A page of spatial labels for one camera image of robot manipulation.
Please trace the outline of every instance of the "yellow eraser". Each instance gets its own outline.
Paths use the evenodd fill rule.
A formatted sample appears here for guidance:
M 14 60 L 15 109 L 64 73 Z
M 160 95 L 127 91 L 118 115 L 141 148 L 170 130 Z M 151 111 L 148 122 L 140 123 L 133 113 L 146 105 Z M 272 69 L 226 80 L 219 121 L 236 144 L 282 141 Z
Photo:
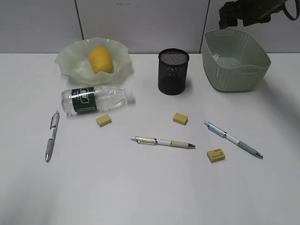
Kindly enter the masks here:
M 186 115 L 182 115 L 180 113 L 176 113 L 175 116 L 173 117 L 173 121 L 176 123 L 180 123 L 182 125 L 186 125 L 188 121 L 188 117 Z
M 225 154 L 222 151 L 222 149 L 217 149 L 213 151 L 208 151 L 207 157 L 210 159 L 210 162 L 213 163 L 225 159 Z
M 101 116 L 98 119 L 96 119 L 96 121 L 97 121 L 97 124 L 99 124 L 100 127 L 103 127 L 104 125 L 111 123 L 112 119 L 108 114 L 106 114 L 106 115 Z

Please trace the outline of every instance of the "ballpoint pen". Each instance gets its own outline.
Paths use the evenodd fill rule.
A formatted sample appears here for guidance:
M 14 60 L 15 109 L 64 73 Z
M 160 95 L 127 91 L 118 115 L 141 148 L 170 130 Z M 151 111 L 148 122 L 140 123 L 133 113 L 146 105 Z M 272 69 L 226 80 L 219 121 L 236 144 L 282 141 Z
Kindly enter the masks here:
M 52 116 L 51 124 L 50 124 L 50 137 L 48 139 L 47 149 L 46 149 L 46 162 L 50 162 L 53 148 L 54 148 L 54 142 L 58 127 L 58 122 L 60 121 L 60 112 L 56 111 L 56 113 Z
M 222 138 L 226 138 L 230 142 L 236 144 L 239 146 L 241 149 L 249 152 L 250 154 L 258 157 L 258 158 L 263 158 L 262 154 L 256 151 L 255 149 L 251 148 L 250 146 L 246 145 L 244 142 L 241 142 L 237 138 L 227 134 L 227 132 L 223 131 L 222 129 L 218 128 L 217 126 L 213 125 L 212 123 L 203 121 L 203 123 L 208 127 L 208 130 L 214 132 L 215 134 L 219 135 Z
M 189 144 L 186 142 L 169 141 L 169 140 L 157 139 L 157 138 L 135 136 L 135 137 L 131 137 L 130 139 L 132 141 L 136 141 L 139 144 L 151 144 L 151 145 L 161 144 L 161 145 L 168 145 L 168 146 L 180 147 L 186 149 L 196 148 L 194 144 Z

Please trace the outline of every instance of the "white wall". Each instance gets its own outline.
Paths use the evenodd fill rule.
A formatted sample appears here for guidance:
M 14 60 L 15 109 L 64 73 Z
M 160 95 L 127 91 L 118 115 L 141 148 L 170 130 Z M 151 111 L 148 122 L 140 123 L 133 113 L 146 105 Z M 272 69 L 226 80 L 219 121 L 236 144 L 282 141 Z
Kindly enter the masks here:
M 0 53 L 58 53 L 81 39 L 74 0 L 1 0 Z
M 77 0 L 84 38 L 118 40 L 130 53 L 199 53 L 208 0 Z
M 219 9 L 229 0 L 211 0 L 205 30 L 213 30 L 218 27 Z M 291 14 L 295 12 L 295 1 L 287 1 Z M 248 27 L 242 26 L 240 30 L 248 31 L 254 36 L 262 47 L 269 53 L 300 53 L 300 18 L 290 21 L 283 12 L 271 15 L 269 23 L 254 24 Z

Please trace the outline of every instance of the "plastic basket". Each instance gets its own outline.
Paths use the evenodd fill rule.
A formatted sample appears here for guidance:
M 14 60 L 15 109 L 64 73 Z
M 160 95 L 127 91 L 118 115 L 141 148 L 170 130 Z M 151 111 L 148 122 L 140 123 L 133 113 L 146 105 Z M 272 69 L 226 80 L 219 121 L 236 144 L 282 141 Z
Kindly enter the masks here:
M 227 28 L 204 34 L 203 67 L 219 91 L 248 91 L 262 80 L 271 60 L 247 32 Z

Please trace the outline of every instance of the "plastic bottle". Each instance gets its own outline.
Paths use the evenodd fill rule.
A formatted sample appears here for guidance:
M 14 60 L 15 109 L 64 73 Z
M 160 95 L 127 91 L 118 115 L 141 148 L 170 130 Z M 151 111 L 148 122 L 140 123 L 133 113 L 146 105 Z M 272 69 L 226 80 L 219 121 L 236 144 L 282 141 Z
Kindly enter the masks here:
M 90 110 L 110 110 L 135 101 L 132 90 L 111 86 L 98 86 L 65 90 L 61 93 L 61 105 L 65 113 Z

